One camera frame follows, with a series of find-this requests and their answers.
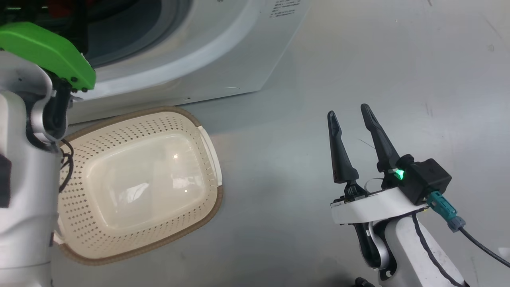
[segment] teal connector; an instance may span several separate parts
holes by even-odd
[[[446,221],[450,221],[457,216],[457,210],[438,191],[428,196],[427,204]]]
[[[443,197],[443,195],[435,191],[431,193],[427,198],[427,204],[432,208],[433,211],[441,215],[451,231],[457,232],[459,228],[464,227],[466,222],[462,217],[457,216],[457,210]]]

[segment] black wire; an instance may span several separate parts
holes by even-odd
[[[74,149],[72,148],[72,145],[64,138],[61,139],[61,141],[69,148],[69,150],[71,150],[71,157],[73,157]]]
[[[443,275],[446,279],[448,279],[448,281],[450,281],[450,283],[453,286],[465,287],[464,285],[457,283],[457,281],[455,281],[455,279],[453,279],[448,273],[446,273],[446,271],[443,269],[441,264],[439,264],[437,259],[434,257],[434,254],[432,254],[432,251],[430,250],[430,247],[428,246],[427,241],[425,240],[425,237],[423,236],[423,233],[421,233],[420,224],[418,223],[418,218],[416,217],[416,213],[413,214],[413,222],[415,224],[416,234],[420,238],[420,242],[421,242],[421,245],[423,246],[423,249],[425,249],[425,251],[427,252],[428,257],[430,258],[430,261],[432,261],[432,263],[439,269],[439,272],[441,273],[441,275]]]
[[[72,170],[74,168],[74,164],[72,161],[72,156],[74,155],[74,149],[72,148],[71,144],[68,141],[66,141],[65,139],[62,139],[62,142],[69,148],[71,153],[68,154],[68,153],[64,153],[62,151],[62,154],[63,154],[62,161],[64,160],[64,158],[67,158],[67,161],[65,161],[65,163],[60,167],[60,169],[63,169],[64,167],[69,165],[69,171],[67,172],[67,176],[65,177],[64,181],[62,182],[62,184],[59,187],[59,193],[61,193],[64,190],[64,188],[66,187],[69,180],[71,180]]]
[[[492,252],[491,250],[489,250],[487,247],[483,246],[480,242],[478,242],[475,238],[473,238],[465,229],[464,227],[461,227],[459,228],[460,232],[462,232],[462,234],[464,234],[465,237],[467,237],[467,239],[469,239],[472,243],[474,243],[474,245],[478,246],[481,250],[484,250],[485,253],[487,253],[488,255],[490,255],[492,258],[498,260],[499,262],[501,262],[503,265],[505,265],[506,267],[509,267],[510,268],[510,262],[506,261],[505,259],[499,257],[496,253]]]

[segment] black cable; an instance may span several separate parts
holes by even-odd
[[[461,227],[459,228],[459,231],[462,232],[462,234],[464,234],[465,237],[467,237],[467,239],[469,239],[472,243],[474,243],[474,245],[478,246],[478,248],[480,248],[481,250],[484,250],[485,253],[487,253],[488,255],[490,255],[492,258],[498,260],[499,262],[501,262],[503,265],[505,265],[506,267],[509,267],[510,268],[510,262],[506,261],[505,259],[499,257],[496,253],[492,252],[491,250],[489,250],[487,247],[485,247],[484,245],[482,245],[480,242],[478,242],[475,238],[473,238],[465,229],[464,227]]]
[[[64,138],[61,141],[69,148],[69,150],[71,151],[71,157],[73,157],[74,149],[72,148],[72,145]]]
[[[366,279],[361,278],[361,277],[356,278],[356,280],[354,281],[354,286],[355,287],[375,287],[374,284],[371,284]]]
[[[67,172],[67,176],[65,177],[64,181],[62,182],[62,184],[59,187],[59,193],[61,193],[64,190],[64,188],[66,187],[66,185],[69,182],[69,180],[71,180],[72,170],[73,170],[73,167],[74,167],[74,164],[73,164],[73,161],[72,161],[72,157],[74,155],[74,149],[72,148],[71,144],[68,141],[66,141],[65,139],[62,139],[62,142],[69,148],[71,153],[68,154],[68,153],[64,153],[62,151],[62,153],[63,153],[62,161],[64,160],[64,158],[67,158],[67,161],[65,161],[65,163],[60,167],[60,169],[63,169],[64,167],[69,165],[69,171]]]
[[[416,213],[413,214],[413,222],[415,224],[416,234],[420,238],[420,242],[421,242],[421,245],[423,246],[423,249],[425,249],[425,251],[427,252],[428,257],[430,258],[430,261],[432,261],[432,263],[439,269],[439,272],[441,273],[441,275],[443,275],[446,279],[448,279],[448,281],[450,281],[450,283],[453,286],[465,287],[463,284],[457,283],[457,281],[455,281],[455,279],[453,279],[448,273],[446,273],[446,271],[443,269],[441,264],[439,264],[437,259],[434,257],[434,254],[430,250],[430,247],[428,246],[427,241],[425,240],[425,237],[423,236],[423,233],[421,233],[420,224],[418,223],[418,218],[416,217]]]

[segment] gray floor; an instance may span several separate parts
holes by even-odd
[[[333,224],[329,210],[343,186],[332,179],[328,111],[337,113],[360,182],[379,176],[361,103],[400,155],[432,157],[453,176],[446,196],[468,231],[493,250],[510,247],[510,7],[476,3],[315,1],[263,90],[184,106],[211,135],[221,162],[225,199],[213,220],[102,267],[56,251],[55,286],[376,282],[354,229]],[[510,280],[437,214],[420,220],[471,286]]]

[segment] laundry basket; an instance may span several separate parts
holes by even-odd
[[[118,116],[66,139],[74,168],[59,195],[54,240],[80,263],[102,265],[160,247],[206,224],[221,205],[212,142],[181,108]]]

